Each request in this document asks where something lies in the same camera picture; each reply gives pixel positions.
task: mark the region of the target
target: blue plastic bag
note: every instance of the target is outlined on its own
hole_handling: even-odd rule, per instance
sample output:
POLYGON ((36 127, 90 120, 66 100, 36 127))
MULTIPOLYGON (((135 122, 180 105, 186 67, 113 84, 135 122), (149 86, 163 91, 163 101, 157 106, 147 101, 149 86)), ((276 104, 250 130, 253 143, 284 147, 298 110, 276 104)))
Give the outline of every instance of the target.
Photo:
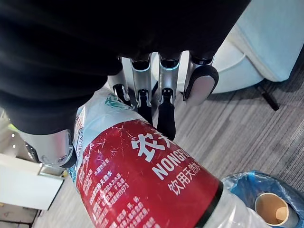
POLYGON ((285 182, 259 171, 236 173, 225 177, 222 182, 252 210, 255 209, 255 201, 260 194, 271 192, 278 195, 298 214, 299 223, 296 228, 304 228, 304 195, 285 182))

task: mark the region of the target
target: plastic water bottle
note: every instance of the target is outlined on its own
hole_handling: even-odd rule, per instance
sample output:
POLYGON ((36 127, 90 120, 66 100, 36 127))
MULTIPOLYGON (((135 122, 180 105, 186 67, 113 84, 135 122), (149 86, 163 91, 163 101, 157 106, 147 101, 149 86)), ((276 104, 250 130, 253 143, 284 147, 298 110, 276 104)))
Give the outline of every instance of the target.
POLYGON ((79 108, 74 146, 70 171, 96 227, 269 227, 107 89, 79 108))

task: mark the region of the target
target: red label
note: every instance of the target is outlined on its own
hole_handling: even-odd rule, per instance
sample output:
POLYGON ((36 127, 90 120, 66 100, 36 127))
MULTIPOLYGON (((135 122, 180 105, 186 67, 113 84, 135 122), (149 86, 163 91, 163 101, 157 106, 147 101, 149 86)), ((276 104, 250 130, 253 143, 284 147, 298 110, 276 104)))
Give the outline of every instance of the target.
POLYGON ((219 180, 149 124, 133 120, 88 145, 76 186, 96 227, 192 228, 219 180))

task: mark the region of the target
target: robotic hand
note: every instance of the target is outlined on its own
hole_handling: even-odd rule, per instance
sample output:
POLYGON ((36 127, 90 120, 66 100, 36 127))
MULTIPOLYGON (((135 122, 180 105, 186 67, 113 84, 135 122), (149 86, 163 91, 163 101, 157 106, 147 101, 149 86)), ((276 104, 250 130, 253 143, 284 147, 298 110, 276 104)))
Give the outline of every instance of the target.
POLYGON ((175 136, 181 52, 190 51, 183 99, 201 104, 218 74, 213 57, 250 0, 132 6, 128 2, 4 0, 0 106, 40 162, 71 167, 76 111, 109 84, 130 105, 121 57, 130 58, 138 113, 152 123, 151 53, 159 53, 158 130, 175 136))

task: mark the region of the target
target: gray carpet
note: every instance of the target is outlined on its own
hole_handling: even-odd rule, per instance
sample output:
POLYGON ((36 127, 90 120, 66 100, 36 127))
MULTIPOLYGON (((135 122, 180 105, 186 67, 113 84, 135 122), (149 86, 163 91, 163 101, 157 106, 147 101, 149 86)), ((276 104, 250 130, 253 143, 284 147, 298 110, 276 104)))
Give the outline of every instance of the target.
MULTIPOLYGON (((304 192, 303 81, 300 67, 286 82, 262 82, 279 103, 277 112, 254 88, 212 95, 196 108, 186 108, 178 95, 175 142, 219 178, 255 169, 304 192)), ((70 178, 34 227, 93 227, 70 178)))

